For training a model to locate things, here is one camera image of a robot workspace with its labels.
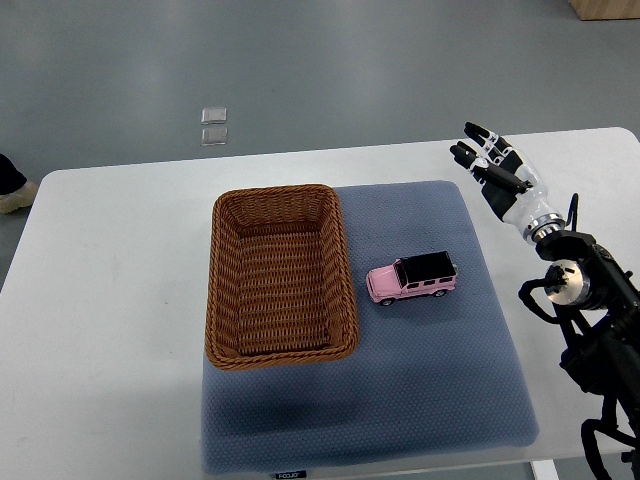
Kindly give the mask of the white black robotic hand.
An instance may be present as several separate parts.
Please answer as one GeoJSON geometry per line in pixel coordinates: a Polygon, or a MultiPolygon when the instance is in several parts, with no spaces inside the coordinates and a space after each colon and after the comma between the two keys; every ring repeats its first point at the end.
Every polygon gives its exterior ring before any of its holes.
{"type": "Polygon", "coordinates": [[[530,244],[565,228],[565,219],[548,202],[546,184],[523,153],[475,123],[467,122],[464,133],[475,145],[459,141],[450,152],[480,185],[483,198],[500,221],[514,226],[530,244]]]}

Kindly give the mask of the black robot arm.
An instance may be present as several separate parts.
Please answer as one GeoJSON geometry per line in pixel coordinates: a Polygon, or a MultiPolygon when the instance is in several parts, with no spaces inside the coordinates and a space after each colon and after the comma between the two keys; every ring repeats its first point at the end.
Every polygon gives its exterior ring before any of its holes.
{"type": "Polygon", "coordinates": [[[533,236],[544,277],[524,282],[518,296],[541,320],[560,327],[566,342],[560,366],[585,393],[603,399],[600,417],[581,425],[585,459],[597,479],[610,474],[598,435],[629,446],[621,460],[639,472],[639,290],[596,239],[577,230],[579,197],[569,226],[546,226],[533,236]]]}

